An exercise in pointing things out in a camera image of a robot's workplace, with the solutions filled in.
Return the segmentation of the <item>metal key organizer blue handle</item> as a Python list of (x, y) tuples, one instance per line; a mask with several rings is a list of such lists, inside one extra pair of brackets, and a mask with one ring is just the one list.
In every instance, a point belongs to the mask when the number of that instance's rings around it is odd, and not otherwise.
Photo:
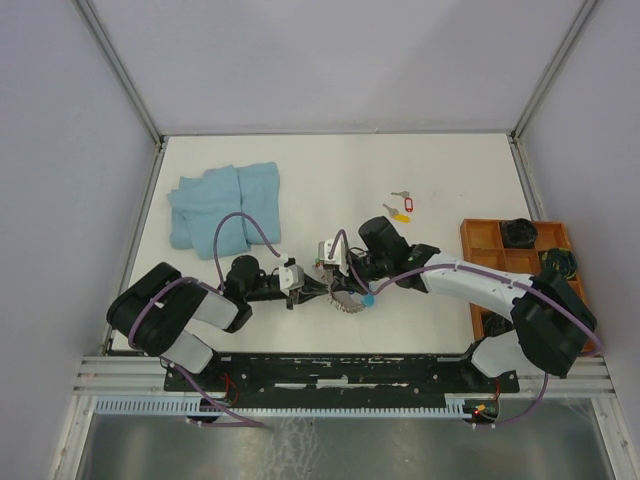
[(371, 294), (361, 294), (349, 283), (336, 265), (317, 259), (314, 269), (320, 280), (327, 286), (329, 303), (342, 313), (357, 314), (374, 307), (375, 298)]

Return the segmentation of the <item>key yellow tag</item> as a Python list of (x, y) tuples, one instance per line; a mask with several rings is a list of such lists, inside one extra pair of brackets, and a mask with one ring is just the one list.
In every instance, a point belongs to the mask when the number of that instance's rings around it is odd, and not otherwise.
[(397, 222), (403, 223), (403, 224), (408, 224), (411, 222), (411, 219), (408, 215), (405, 215), (403, 213), (401, 213), (399, 210), (397, 210), (396, 208), (393, 208), (385, 203), (382, 204), (382, 206), (386, 209), (389, 217)]

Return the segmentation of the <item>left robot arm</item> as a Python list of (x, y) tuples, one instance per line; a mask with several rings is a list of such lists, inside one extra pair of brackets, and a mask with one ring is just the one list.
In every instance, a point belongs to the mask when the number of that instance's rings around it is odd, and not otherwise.
[(252, 316), (253, 302), (282, 300), (291, 310), (328, 293), (293, 260), (268, 274), (255, 257), (242, 255), (218, 289), (161, 262), (113, 301), (106, 320), (131, 348), (182, 367), (198, 389), (209, 390), (221, 378), (220, 356), (186, 330), (190, 321), (235, 333)]

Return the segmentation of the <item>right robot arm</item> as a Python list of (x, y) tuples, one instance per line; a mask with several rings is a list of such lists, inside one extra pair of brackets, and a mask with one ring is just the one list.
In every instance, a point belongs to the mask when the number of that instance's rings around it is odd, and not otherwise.
[(377, 296), (396, 285), (454, 297), (506, 319), (511, 328), (473, 343), (458, 368), (467, 389), (481, 391), (508, 371), (527, 366), (565, 377), (577, 358), (597, 355), (597, 320), (568, 281), (554, 270), (537, 275), (480, 266), (427, 244), (410, 244), (385, 217), (358, 231), (365, 249), (349, 245), (344, 230), (318, 245), (334, 291)]

